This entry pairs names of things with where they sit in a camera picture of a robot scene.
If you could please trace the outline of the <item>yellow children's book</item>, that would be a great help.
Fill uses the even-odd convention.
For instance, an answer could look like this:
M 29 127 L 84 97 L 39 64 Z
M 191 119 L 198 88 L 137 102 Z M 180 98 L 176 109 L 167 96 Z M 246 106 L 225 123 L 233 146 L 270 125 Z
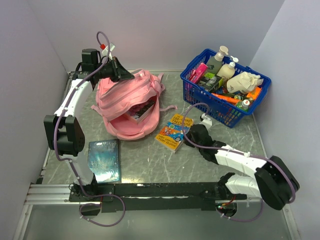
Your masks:
M 155 136 L 155 140 L 167 147 L 174 153 L 180 147 L 184 139 L 184 132 L 187 134 L 194 124 L 192 118 L 186 117 L 182 124 L 183 115 L 176 113 Z

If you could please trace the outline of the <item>pink school backpack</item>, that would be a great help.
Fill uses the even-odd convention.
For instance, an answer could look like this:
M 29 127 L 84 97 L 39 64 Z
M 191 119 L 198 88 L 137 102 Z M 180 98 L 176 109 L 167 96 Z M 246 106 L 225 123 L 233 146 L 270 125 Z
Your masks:
M 177 109 L 175 105 L 160 108 L 160 95 L 166 89 L 162 83 L 163 74 L 151 74 L 148 70 L 133 72 L 133 79 L 113 83 L 104 78 L 97 87 L 96 104 L 91 109 L 102 116 L 105 128 L 112 136 L 125 141 L 144 138 L 152 133 L 159 124 L 160 112 Z M 129 119 L 132 107 L 153 101 L 151 110 L 139 123 Z

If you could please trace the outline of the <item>white book pink flowers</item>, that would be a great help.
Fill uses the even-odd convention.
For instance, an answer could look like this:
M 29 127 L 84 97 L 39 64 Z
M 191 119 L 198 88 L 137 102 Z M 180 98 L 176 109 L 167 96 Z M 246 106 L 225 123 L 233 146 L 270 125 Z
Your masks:
M 134 124 L 139 124 L 153 111 L 155 104 L 156 98 L 151 97 L 143 103 L 133 105 L 124 117 Z

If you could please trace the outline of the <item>teal hardcover book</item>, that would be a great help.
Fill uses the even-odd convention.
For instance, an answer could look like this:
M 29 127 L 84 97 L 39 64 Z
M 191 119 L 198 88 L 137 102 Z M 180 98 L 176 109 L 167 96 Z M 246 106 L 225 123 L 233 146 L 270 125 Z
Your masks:
M 91 141 L 88 144 L 88 167 L 98 184 L 121 181 L 119 140 Z

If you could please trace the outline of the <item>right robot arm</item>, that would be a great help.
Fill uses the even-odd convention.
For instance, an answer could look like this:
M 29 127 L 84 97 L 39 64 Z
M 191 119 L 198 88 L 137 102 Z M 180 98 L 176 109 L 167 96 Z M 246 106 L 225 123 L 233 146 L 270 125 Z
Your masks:
M 195 124 L 186 133 L 184 142 L 198 148 L 202 157 L 216 165 L 232 168 L 233 172 L 220 178 L 218 193 L 223 199 L 242 194 L 261 198 L 269 207 L 281 210 L 294 200 L 300 184 L 281 158 L 261 159 L 241 152 L 230 145 L 213 140 L 203 124 Z

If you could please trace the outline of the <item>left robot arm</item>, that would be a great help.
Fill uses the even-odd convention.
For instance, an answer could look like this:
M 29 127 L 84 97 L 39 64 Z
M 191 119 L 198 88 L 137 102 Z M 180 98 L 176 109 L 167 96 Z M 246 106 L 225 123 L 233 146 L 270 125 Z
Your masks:
M 77 117 L 101 79 L 109 78 L 118 83 L 134 76 L 109 53 L 101 54 L 97 49 L 87 48 L 82 50 L 81 58 L 69 76 L 70 88 L 61 106 L 53 115 L 46 115 L 43 123 L 49 148 L 55 152 L 57 160 L 65 162 L 72 172 L 71 193 L 93 201 L 99 197 L 99 187 L 83 155 L 86 140 Z

